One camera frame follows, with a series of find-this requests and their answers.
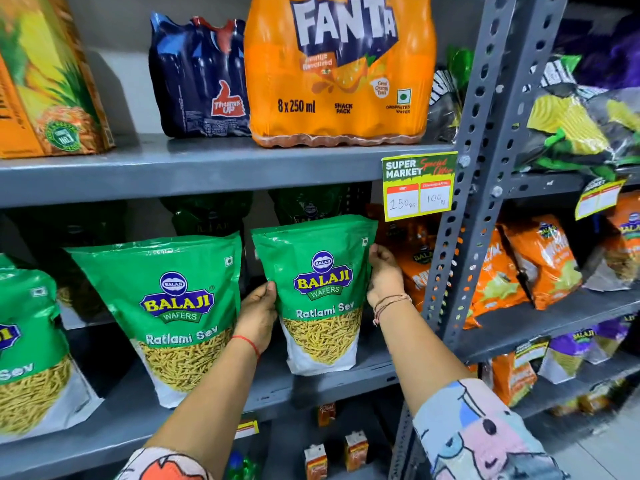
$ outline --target bracelet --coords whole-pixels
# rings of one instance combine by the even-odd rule
[[[409,303],[413,303],[413,300],[407,293],[402,294],[393,294],[391,296],[387,296],[382,298],[379,302],[376,303],[376,306],[373,307],[373,325],[378,326],[380,323],[380,315],[389,305],[393,305],[398,301],[404,301],[405,299],[409,300]]]
[[[251,340],[247,339],[243,335],[234,335],[229,340],[232,340],[232,339],[243,339],[243,340],[247,341],[249,343],[249,345],[251,345],[253,347],[253,350],[255,350],[255,356],[257,358],[260,358],[260,350],[258,350],[258,347],[256,347],[255,344]]]

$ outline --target person's left arm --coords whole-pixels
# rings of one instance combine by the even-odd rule
[[[238,316],[234,336],[249,339],[260,354],[271,340],[277,318],[275,300],[275,283],[265,283],[243,300]],[[212,476],[221,480],[257,360],[251,343],[231,339],[198,386],[149,439],[145,449],[132,457],[118,480],[180,477],[172,474],[198,480],[209,480]],[[134,464],[146,469],[140,471]],[[155,474],[149,473],[149,468],[153,468]]]

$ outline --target sleeve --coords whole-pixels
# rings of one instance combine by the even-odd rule
[[[115,480],[213,480],[193,458],[166,448],[137,450]]]
[[[438,391],[413,420],[435,480],[563,480],[524,421],[480,379]]]

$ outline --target floor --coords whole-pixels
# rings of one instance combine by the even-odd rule
[[[603,432],[554,455],[573,480],[632,480],[638,478],[637,432],[640,404],[622,411]]]

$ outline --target dark blue bottle pack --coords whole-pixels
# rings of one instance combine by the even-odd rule
[[[170,137],[249,136],[244,21],[178,25],[151,15],[149,71],[162,129]]]

